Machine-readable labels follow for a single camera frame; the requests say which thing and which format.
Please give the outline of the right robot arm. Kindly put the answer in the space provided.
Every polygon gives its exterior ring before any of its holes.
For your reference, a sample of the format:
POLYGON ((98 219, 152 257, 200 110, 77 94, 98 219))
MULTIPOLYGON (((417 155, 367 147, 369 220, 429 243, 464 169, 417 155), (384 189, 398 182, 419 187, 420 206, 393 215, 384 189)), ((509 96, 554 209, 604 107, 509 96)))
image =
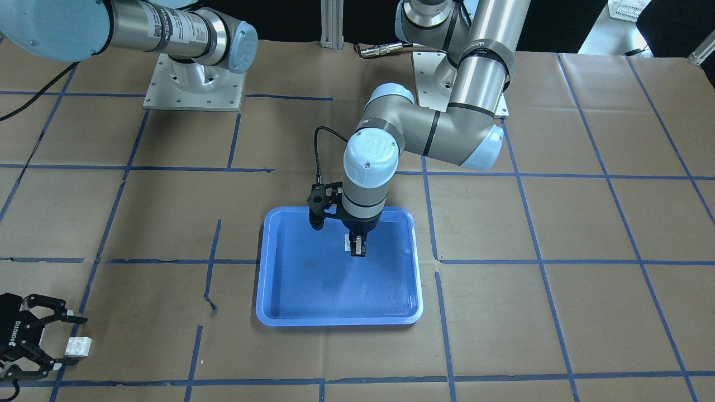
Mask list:
MULTIPOLYGON (((156 111, 238 113, 256 29, 199 1, 3 1, 2 33, 20 48, 68 66, 2 121, 25 111, 79 64, 110 47, 158 54, 143 106, 156 111)), ((87 319, 62 299, 2 295, 2 381, 45 379, 76 365, 89 339, 70 338, 64 356, 41 346, 51 323, 87 319)))

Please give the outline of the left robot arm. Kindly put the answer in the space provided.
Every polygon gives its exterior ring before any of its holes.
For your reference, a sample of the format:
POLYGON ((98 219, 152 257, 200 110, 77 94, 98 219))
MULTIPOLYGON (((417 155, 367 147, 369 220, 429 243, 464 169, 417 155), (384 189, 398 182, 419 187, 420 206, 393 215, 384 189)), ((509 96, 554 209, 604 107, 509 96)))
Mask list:
POLYGON ((343 224, 351 255, 366 253, 402 152, 488 170, 503 144, 498 101, 516 71, 515 50, 529 1, 480 1, 470 20, 458 1, 403 1, 396 33, 444 51, 455 71, 445 111, 416 104, 404 86, 378 86, 343 155, 343 224))

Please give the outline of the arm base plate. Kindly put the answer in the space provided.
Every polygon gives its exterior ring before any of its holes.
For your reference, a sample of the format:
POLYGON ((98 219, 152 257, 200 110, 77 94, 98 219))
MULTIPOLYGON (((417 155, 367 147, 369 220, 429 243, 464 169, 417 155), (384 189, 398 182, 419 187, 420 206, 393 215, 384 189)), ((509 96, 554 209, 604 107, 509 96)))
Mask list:
POLYGON ((239 112, 245 74, 217 66, 179 63, 159 54, 143 107, 163 111, 239 112))
POLYGON ((413 54, 418 104, 439 111, 462 108, 506 118, 506 69, 488 57, 470 56, 454 68, 441 52, 413 54))

